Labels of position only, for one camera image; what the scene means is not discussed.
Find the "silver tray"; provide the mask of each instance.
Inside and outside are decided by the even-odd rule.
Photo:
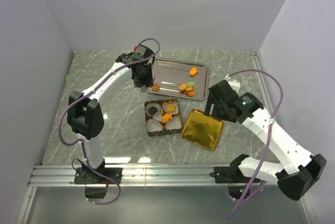
[[[189,76],[192,67],[197,67],[198,74],[195,77]],[[158,92],[147,89],[148,93],[182,97],[194,100],[206,100],[209,86],[209,67],[201,63],[191,63],[171,59],[156,58],[152,73],[157,84],[160,86]],[[178,87],[190,81],[194,82],[196,94],[193,97],[182,94]]]

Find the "white backdrop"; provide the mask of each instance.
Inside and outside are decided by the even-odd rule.
[[[335,0],[287,0],[261,50],[262,67],[279,79],[278,121],[327,166],[310,196],[319,224],[335,222]],[[272,103],[277,87],[268,83]]]
[[[44,0],[0,0],[0,223],[15,223],[73,52]]]
[[[73,50],[259,50],[285,0],[46,0]]]

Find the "marble surface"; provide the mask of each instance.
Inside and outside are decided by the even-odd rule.
[[[67,106],[72,91],[81,92],[105,74],[115,59],[126,51],[77,51],[69,77],[64,88],[59,109],[52,128],[43,164],[70,164],[74,158],[81,158],[81,149],[64,146],[57,133],[61,113]],[[213,85],[237,70],[254,68],[249,51],[219,50],[163,50],[159,57],[188,62],[204,63],[210,67],[210,82]],[[242,73],[235,77],[241,82],[240,93],[251,92],[264,102],[257,73]],[[185,162],[230,162],[245,153],[259,159],[264,144],[240,124],[225,122],[218,145],[214,151],[198,147],[181,138],[180,134],[148,137],[144,121],[144,102],[169,97],[141,93],[128,81],[117,90],[103,108],[105,126],[100,133],[102,152],[107,163],[185,163]],[[178,98],[184,123],[192,109],[204,110],[206,101]],[[70,126],[63,123],[63,135],[67,142],[75,140]],[[276,162],[269,153],[267,161]]]

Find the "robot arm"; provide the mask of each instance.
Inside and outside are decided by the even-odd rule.
[[[154,54],[152,50],[141,44],[134,50],[132,53],[120,55],[110,70],[91,87],[82,93],[73,92],[70,95],[69,105],[82,96],[89,94],[92,90],[95,91],[92,95],[73,106],[68,112],[68,124],[72,127],[72,131],[76,133],[77,138],[84,140],[87,159],[94,169],[104,164],[98,135],[104,126],[102,108],[105,103],[119,87],[130,79],[133,79],[135,87],[148,87],[153,84],[151,63],[146,61],[132,65],[130,68],[121,69],[102,86],[99,86],[106,77],[111,73],[115,73],[118,68]]]
[[[293,140],[276,122],[270,121],[269,112],[251,93],[238,96],[237,81],[223,80],[209,89],[205,115],[226,121],[239,122],[266,144],[268,127],[272,124],[270,150],[279,159],[278,164],[263,162],[256,178],[277,184],[293,200],[299,200],[316,181],[326,165],[325,158],[313,155]],[[231,162],[244,177],[252,177],[259,160],[242,154]]]

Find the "metal rail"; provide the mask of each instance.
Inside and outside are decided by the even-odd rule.
[[[122,168],[121,186],[215,186],[209,174],[215,166],[228,164],[107,164],[106,167]],[[71,166],[35,166],[29,187],[85,186],[73,184],[76,171]],[[86,185],[105,187],[105,184]]]

